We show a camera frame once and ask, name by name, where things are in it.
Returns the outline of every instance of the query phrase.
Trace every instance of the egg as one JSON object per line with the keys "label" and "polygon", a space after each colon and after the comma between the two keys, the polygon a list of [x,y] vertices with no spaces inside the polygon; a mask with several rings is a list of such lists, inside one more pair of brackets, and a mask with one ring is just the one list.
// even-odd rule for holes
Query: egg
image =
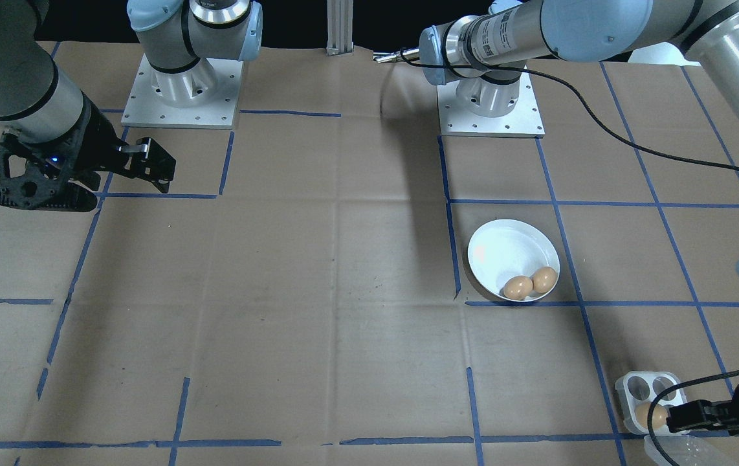
{"label": "egg", "polygon": [[546,294],[557,284],[557,272],[550,267],[543,267],[533,273],[533,291]]}
{"label": "egg", "polygon": [[[648,428],[648,407],[650,405],[651,403],[643,403],[641,405],[637,405],[637,407],[634,409],[634,417],[636,418],[637,422],[645,428]],[[663,427],[663,425],[666,425],[666,418],[668,418],[668,410],[665,408],[665,406],[656,405],[654,407],[654,413],[651,416],[654,430],[657,430],[658,428]]]}
{"label": "egg", "polygon": [[505,295],[508,299],[519,301],[520,299],[526,298],[531,291],[533,291],[533,281],[529,277],[518,275],[508,280],[508,283],[505,283],[505,288],[502,289],[502,295]]}

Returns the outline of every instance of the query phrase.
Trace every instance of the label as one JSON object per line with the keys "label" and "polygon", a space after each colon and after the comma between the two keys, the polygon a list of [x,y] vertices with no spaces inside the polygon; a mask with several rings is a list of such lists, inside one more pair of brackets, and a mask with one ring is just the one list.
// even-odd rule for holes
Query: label
{"label": "label", "polygon": [[476,36],[473,36],[473,55],[478,61],[502,55],[516,48],[514,40],[514,18],[517,8],[485,19],[479,24]]}

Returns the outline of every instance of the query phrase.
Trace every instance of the plastic egg tray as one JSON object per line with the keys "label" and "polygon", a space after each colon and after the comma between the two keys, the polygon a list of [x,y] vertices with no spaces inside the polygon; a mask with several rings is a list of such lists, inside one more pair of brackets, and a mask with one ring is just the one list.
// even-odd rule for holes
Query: plastic egg tray
{"label": "plastic egg tray", "polygon": [[[660,392],[677,383],[680,383],[680,379],[677,378],[677,375],[671,374],[671,372],[634,371],[618,378],[614,384],[614,388],[620,397],[623,424],[626,425],[626,428],[633,434],[640,434],[641,436],[648,434],[648,427],[639,424],[635,417],[636,407],[643,403],[651,403],[654,398],[657,398]],[[682,405],[684,403],[686,403],[686,392],[682,388],[669,393],[660,401],[660,404],[667,409],[670,406]],[[657,436],[680,436],[686,432],[688,430],[673,434],[668,431],[666,425],[654,430]]]}

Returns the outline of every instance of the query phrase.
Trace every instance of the metal base plate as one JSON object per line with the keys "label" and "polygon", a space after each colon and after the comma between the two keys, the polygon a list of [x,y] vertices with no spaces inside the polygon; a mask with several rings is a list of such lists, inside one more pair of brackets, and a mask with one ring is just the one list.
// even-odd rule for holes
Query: metal base plate
{"label": "metal base plate", "polygon": [[542,116],[530,76],[520,78],[520,97],[512,112],[503,117],[487,118],[465,109],[456,98],[459,82],[438,88],[438,117],[444,136],[486,136],[491,138],[536,138],[545,135]]}
{"label": "metal base plate", "polygon": [[218,85],[212,100],[180,109],[165,104],[151,87],[153,69],[143,55],[131,95],[125,104],[122,124],[139,128],[233,129],[243,62],[213,58],[209,62],[217,73]]}

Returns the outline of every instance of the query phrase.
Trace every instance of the metal post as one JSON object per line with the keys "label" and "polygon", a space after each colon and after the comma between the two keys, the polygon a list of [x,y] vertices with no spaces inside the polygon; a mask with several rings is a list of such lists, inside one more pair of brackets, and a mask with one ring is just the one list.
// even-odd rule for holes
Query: metal post
{"label": "metal post", "polygon": [[326,55],[342,55],[355,50],[352,44],[352,0],[327,0],[329,41]]}

